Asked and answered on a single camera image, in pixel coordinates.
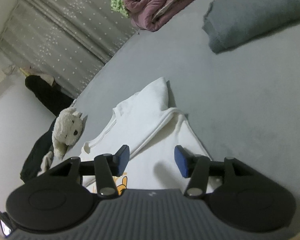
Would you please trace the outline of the cream cloth under black garment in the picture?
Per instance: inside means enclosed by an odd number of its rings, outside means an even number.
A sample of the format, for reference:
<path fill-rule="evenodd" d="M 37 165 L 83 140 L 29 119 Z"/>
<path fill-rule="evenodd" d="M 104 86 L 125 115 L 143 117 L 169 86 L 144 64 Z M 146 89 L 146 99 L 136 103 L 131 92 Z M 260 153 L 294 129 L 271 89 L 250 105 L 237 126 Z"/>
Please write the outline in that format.
<path fill-rule="evenodd" d="M 52 151 L 49 151 L 46 155 L 44 155 L 37 176 L 40 176 L 41 174 L 45 173 L 50 169 L 53 159 L 54 159 L 54 153 Z"/>

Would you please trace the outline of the smartphone with lit screen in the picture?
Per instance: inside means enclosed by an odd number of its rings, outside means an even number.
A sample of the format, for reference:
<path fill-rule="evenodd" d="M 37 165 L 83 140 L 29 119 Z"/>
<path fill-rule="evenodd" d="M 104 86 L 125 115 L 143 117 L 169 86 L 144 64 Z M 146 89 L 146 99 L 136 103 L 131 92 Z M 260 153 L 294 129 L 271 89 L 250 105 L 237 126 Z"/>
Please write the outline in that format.
<path fill-rule="evenodd" d="M 0 228 L 5 238 L 11 235 L 16 230 L 16 227 L 11 221 L 7 212 L 0 211 Z"/>

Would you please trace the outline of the white Pooh sweatshirt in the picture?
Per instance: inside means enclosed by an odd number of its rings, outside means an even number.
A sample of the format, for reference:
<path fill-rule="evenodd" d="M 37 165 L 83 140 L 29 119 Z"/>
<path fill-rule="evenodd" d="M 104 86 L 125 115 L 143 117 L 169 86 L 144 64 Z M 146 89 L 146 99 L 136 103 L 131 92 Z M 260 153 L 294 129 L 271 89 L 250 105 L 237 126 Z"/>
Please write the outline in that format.
<path fill-rule="evenodd" d="M 113 176 L 119 193 L 125 189 L 180 189 L 189 182 L 174 160 L 174 148 L 182 146 L 194 155 L 207 155 L 183 112 L 168 105 L 168 86 L 163 77 L 120 102 L 104 130 L 86 142 L 80 159 L 115 154 L 128 145 L 129 162 L 122 175 Z"/>

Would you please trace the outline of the black garment on bed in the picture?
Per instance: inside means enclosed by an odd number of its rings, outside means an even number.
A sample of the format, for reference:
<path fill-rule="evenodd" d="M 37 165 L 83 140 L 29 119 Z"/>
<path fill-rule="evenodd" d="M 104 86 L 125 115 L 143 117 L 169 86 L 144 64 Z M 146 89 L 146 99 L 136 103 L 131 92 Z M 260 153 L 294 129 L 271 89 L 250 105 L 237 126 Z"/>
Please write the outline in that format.
<path fill-rule="evenodd" d="M 20 172 L 20 179 L 26 183 L 29 180 L 36 178 L 41 171 L 43 158 L 52 147 L 52 132 L 56 119 L 50 125 L 50 128 L 45 132 L 34 144 L 29 156 L 26 158 L 23 168 Z"/>

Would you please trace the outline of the white plush dog toy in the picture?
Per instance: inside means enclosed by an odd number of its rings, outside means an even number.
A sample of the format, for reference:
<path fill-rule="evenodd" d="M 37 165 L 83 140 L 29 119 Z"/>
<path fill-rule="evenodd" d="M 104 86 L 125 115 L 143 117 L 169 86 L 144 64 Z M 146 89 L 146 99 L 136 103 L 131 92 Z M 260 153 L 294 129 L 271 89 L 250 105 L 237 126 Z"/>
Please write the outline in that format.
<path fill-rule="evenodd" d="M 62 110 L 56 119 L 53 132 L 52 144 L 54 155 L 62 160 L 66 155 L 69 146 L 79 140 L 83 131 L 82 113 L 76 107 L 68 107 Z"/>

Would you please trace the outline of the black hanging garment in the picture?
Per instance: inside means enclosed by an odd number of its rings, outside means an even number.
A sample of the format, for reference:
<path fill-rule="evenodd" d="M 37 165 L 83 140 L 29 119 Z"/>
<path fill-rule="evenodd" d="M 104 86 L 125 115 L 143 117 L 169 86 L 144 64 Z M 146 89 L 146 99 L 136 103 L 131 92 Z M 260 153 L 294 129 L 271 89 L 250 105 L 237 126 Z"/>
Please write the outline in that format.
<path fill-rule="evenodd" d="M 36 98 L 54 115 L 59 116 L 63 109 L 70 107 L 73 99 L 51 86 L 41 77 L 30 75 L 25 79 L 25 86 L 34 93 Z"/>

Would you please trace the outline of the folded grey garment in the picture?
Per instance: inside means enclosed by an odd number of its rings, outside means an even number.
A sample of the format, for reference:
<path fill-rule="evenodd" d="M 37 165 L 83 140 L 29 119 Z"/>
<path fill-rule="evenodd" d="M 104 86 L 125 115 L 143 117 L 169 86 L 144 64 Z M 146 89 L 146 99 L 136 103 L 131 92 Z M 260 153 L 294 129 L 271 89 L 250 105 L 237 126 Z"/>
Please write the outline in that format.
<path fill-rule="evenodd" d="M 214 0 L 203 30 L 218 54 L 294 21 L 300 21 L 300 0 Z"/>

